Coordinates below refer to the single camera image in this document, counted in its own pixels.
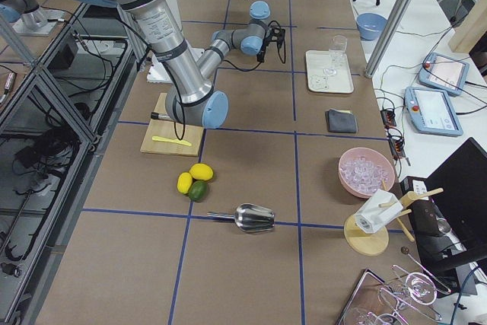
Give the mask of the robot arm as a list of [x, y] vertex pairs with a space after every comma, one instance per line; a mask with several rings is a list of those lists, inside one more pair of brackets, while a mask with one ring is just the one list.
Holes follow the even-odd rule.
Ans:
[[270, 9], [266, 0], [250, 7], [250, 22], [243, 29], [220, 30], [212, 43], [195, 59], [166, 0], [77, 0], [130, 13], [142, 30], [157, 60], [173, 83], [165, 100], [169, 119], [206, 129], [217, 129], [227, 118], [227, 95], [210, 81], [214, 70], [233, 49], [256, 56], [265, 49], [270, 35], [266, 23]]

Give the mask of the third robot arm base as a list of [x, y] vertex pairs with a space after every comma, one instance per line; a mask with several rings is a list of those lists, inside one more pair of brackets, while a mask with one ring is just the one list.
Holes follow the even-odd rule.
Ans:
[[21, 36], [47, 37], [65, 12], [43, 8], [37, 0], [1, 0], [1, 16]]

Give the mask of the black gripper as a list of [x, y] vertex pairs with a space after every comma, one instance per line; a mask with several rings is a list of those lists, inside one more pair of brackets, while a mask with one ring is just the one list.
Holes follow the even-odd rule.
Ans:
[[265, 54], [268, 46], [271, 44], [271, 37], [270, 37], [269, 29], [267, 31], [266, 36], [263, 38], [263, 43], [261, 46], [260, 51], [256, 55], [257, 62], [265, 62]]

